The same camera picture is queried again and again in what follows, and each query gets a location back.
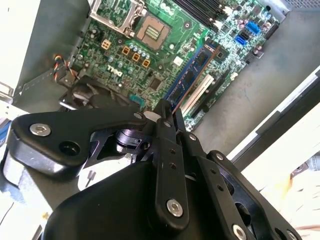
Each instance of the capacitor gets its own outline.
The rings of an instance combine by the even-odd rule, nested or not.
[[[267,21],[264,26],[266,26],[269,29],[272,26],[272,24]]]
[[[134,70],[132,69],[132,67],[128,68],[128,74],[132,74],[134,72]]]
[[[160,8],[161,8],[161,9],[166,9],[166,6],[167,6],[167,5],[166,5],[164,2],[160,4]]]

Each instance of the motherboard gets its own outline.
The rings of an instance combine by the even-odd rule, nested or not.
[[[72,69],[192,131],[279,26],[255,0],[96,0]]]

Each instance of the dark gray metal surface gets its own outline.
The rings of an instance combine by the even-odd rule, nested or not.
[[[236,147],[320,64],[320,13],[290,12],[195,130],[203,149]]]
[[[68,58],[80,36],[90,6],[87,0],[41,0],[17,88]]]

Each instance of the cable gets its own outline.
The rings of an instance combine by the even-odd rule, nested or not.
[[[61,55],[56,55],[54,57],[54,66],[53,66],[53,79],[54,81],[57,83],[58,81],[58,66],[59,64],[62,62],[63,65],[65,66],[65,68],[67,70],[70,71],[70,73],[72,74],[72,76],[74,76],[77,80],[79,80],[80,78],[76,75],[75,71],[72,70],[70,67],[69,67],[69,63],[61,56]]]
[[[9,209],[8,209],[8,210],[6,211],[6,213],[4,214],[2,220],[0,221],[0,226],[1,226],[1,224],[3,223],[3,221],[5,220],[5,217],[7,216],[7,214],[9,213],[9,211],[10,211],[10,210],[12,209],[12,207],[14,206],[14,203],[15,203],[15,202],[12,203],[11,207],[9,207]]]

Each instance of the blue ram module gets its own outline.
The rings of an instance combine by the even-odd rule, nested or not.
[[[171,109],[174,113],[180,106],[185,96],[188,94],[192,86],[199,79],[207,65],[219,52],[220,45],[214,41],[206,41],[196,53],[192,56],[185,68],[176,78],[164,99],[171,103]]]

